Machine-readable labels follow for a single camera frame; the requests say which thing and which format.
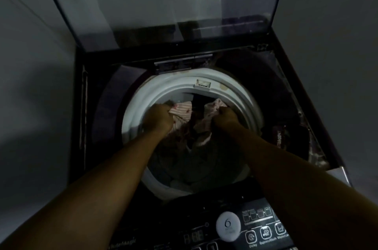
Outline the person's left hand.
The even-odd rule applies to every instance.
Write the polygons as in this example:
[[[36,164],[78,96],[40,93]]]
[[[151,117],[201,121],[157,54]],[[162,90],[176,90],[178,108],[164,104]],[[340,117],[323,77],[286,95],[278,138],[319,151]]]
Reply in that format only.
[[[165,137],[173,128],[173,115],[170,110],[171,106],[167,104],[151,106],[143,118],[143,131]]]

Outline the person's right hand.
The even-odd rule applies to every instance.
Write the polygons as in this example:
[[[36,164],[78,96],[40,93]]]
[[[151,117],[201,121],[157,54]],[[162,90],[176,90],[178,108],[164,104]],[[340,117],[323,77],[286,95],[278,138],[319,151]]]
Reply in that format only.
[[[225,132],[242,127],[236,113],[231,108],[224,106],[221,106],[218,109],[218,114],[213,116],[212,125]]]

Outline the pink striped garment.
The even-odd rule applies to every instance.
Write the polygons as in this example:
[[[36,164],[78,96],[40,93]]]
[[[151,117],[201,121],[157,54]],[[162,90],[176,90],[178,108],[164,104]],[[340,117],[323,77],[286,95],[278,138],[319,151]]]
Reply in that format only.
[[[178,149],[205,146],[211,139],[212,118],[221,106],[227,107],[219,98],[205,104],[203,108],[194,107],[191,101],[174,103],[171,113],[175,124],[165,138],[176,143]]]

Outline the person's left forearm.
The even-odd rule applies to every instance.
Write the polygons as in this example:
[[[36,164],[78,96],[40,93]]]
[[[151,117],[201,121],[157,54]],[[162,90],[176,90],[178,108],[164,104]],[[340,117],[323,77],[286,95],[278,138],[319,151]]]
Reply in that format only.
[[[168,132],[145,128],[17,228],[0,250],[106,250],[154,149]]]

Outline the person's right forearm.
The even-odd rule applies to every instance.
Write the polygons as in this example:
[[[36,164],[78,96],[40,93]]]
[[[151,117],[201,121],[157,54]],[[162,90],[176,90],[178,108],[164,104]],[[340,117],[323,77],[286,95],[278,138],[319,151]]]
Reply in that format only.
[[[378,205],[239,123],[222,127],[298,250],[378,250]]]

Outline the white washing machine drum rim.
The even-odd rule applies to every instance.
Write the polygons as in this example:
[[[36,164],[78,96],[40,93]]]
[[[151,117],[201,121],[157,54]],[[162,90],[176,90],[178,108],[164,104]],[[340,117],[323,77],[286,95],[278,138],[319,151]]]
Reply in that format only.
[[[174,103],[189,101],[193,94],[220,98],[234,110],[244,127],[259,135],[262,134],[261,130],[265,125],[264,117],[258,103],[247,88],[224,72],[200,68],[161,74],[145,80],[134,92],[125,109],[121,125],[122,142],[126,144],[142,133],[144,115],[152,105],[167,104],[167,101]],[[234,183],[246,179],[249,172],[249,167],[246,165],[243,176]],[[163,185],[151,174],[148,166],[143,172],[141,182],[160,200],[173,200],[198,193]]]

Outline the dark top-load washing machine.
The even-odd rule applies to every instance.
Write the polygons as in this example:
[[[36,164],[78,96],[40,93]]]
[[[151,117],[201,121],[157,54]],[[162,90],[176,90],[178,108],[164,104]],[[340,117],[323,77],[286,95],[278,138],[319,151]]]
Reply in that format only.
[[[69,183],[143,131],[155,103],[189,102],[158,144],[106,250],[294,250],[232,142],[201,121],[219,100],[243,126],[351,186],[272,28],[119,50],[76,47]]]

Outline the dark clothes in drum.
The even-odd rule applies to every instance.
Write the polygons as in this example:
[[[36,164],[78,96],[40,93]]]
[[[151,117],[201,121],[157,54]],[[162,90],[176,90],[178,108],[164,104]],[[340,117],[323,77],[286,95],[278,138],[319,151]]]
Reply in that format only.
[[[193,94],[189,101],[194,107],[203,108],[215,99],[218,98]],[[167,104],[172,106],[174,102],[167,101]],[[192,149],[178,149],[176,143],[164,137],[148,164],[155,179],[165,186],[190,193],[239,180],[246,168],[242,154],[234,143],[218,135],[212,124],[211,130],[210,142]]]

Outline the round white sticker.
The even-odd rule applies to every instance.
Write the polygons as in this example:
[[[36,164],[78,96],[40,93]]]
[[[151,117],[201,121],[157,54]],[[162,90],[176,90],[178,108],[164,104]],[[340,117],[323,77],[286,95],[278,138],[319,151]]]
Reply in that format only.
[[[239,217],[230,211],[225,211],[217,218],[216,232],[219,238],[227,243],[236,241],[241,233]]]

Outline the glass washing machine lid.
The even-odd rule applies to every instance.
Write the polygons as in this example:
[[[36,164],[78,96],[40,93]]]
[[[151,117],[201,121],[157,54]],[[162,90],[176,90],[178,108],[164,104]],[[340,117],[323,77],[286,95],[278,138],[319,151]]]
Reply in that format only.
[[[53,0],[78,47],[100,52],[268,33],[279,0]]]

